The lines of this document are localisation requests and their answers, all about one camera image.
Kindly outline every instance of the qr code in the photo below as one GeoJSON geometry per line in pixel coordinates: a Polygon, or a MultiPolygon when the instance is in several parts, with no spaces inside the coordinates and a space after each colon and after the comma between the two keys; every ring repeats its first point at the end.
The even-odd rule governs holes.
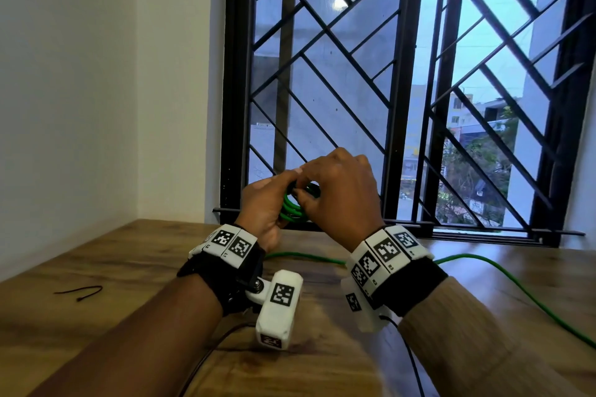
{"type": "Polygon", "coordinates": [[[350,309],[352,310],[352,312],[362,310],[362,308],[360,307],[360,303],[358,303],[358,298],[356,298],[355,293],[349,293],[348,295],[346,295],[346,300],[347,304],[350,305],[350,309]]]}
{"type": "Polygon", "coordinates": [[[290,306],[292,303],[292,295],[294,295],[294,288],[286,286],[285,284],[276,284],[271,294],[271,301],[279,305],[290,306]]]}
{"type": "Polygon", "coordinates": [[[395,234],[395,237],[398,238],[399,243],[404,245],[404,248],[412,248],[413,246],[420,245],[410,233],[397,233],[395,234]]]}
{"type": "Polygon", "coordinates": [[[354,268],[352,268],[352,271],[350,273],[352,274],[356,282],[360,284],[361,287],[368,281],[368,277],[365,275],[365,273],[362,271],[358,264],[354,265],[354,268]]]}
{"type": "Polygon", "coordinates": [[[249,252],[251,246],[252,245],[246,240],[237,237],[236,240],[232,242],[232,245],[229,246],[228,250],[233,252],[236,256],[244,258],[246,253],[249,252]]]}
{"type": "Polygon", "coordinates": [[[373,246],[372,248],[377,252],[381,259],[384,260],[384,262],[390,261],[392,258],[401,253],[398,246],[389,238],[384,239],[381,243],[373,246]]]}
{"type": "Polygon", "coordinates": [[[213,240],[211,242],[217,243],[221,246],[227,246],[228,242],[232,240],[232,237],[234,237],[234,233],[229,233],[227,231],[220,230],[220,232],[217,233],[215,237],[213,237],[213,240]]]}
{"type": "Polygon", "coordinates": [[[277,339],[276,337],[261,334],[261,342],[265,345],[271,345],[272,347],[281,348],[281,339],[277,339]]]}
{"type": "Polygon", "coordinates": [[[360,258],[358,263],[364,269],[364,271],[367,273],[367,275],[369,277],[373,276],[373,273],[375,273],[378,270],[378,268],[380,267],[379,263],[377,262],[377,260],[374,258],[374,256],[372,255],[372,253],[370,251],[367,251],[366,253],[364,253],[364,255],[360,258]]]}

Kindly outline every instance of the person's left hand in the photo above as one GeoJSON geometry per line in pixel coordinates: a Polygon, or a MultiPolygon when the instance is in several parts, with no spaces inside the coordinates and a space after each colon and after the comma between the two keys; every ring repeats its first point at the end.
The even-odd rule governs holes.
{"type": "Polygon", "coordinates": [[[242,191],[242,210],[236,224],[257,237],[259,246],[270,252],[279,245],[280,230],[288,222],[279,219],[284,195],[290,183],[302,172],[289,169],[271,178],[247,185],[242,191]]]}

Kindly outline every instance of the black zip tie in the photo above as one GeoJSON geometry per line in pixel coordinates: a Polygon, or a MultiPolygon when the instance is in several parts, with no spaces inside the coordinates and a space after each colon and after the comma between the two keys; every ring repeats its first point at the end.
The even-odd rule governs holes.
{"type": "Polygon", "coordinates": [[[97,290],[93,293],[90,293],[89,295],[85,295],[84,297],[78,297],[76,300],[77,302],[83,301],[85,298],[88,298],[92,295],[95,295],[96,293],[99,293],[103,290],[104,286],[86,286],[84,288],[74,288],[72,290],[64,290],[63,292],[54,292],[54,294],[58,294],[58,293],[71,293],[71,292],[77,292],[78,290],[83,290],[86,288],[96,288],[97,290]]]}

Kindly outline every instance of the tree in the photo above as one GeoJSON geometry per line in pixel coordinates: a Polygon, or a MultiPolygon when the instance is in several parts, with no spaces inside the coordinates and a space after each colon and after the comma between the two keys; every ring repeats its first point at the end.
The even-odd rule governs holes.
{"type": "MultiPolygon", "coordinates": [[[[510,107],[505,107],[501,120],[494,125],[494,129],[511,151],[515,145],[517,124],[518,119],[513,116],[510,107]]],[[[511,162],[501,149],[485,132],[475,137],[460,138],[460,141],[466,152],[507,197],[511,162]]],[[[443,147],[442,173],[481,221],[492,226],[503,225],[503,201],[447,139],[443,147]]],[[[441,223],[473,224],[464,206],[443,184],[439,186],[436,218],[441,223]]]]}

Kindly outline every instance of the person's right hand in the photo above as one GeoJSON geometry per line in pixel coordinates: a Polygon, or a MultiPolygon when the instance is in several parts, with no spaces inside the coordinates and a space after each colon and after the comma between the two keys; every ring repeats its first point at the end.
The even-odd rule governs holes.
{"type": "Polygon", "coordinates": [[[384,226],[377,182],[366,156],[353,157],[337,148],[301,168],[294,190],[298,203],[308,218],[348,251],[384,226]],[[320,198],[302,190],[311,181],[319,183],[320,198]]]}

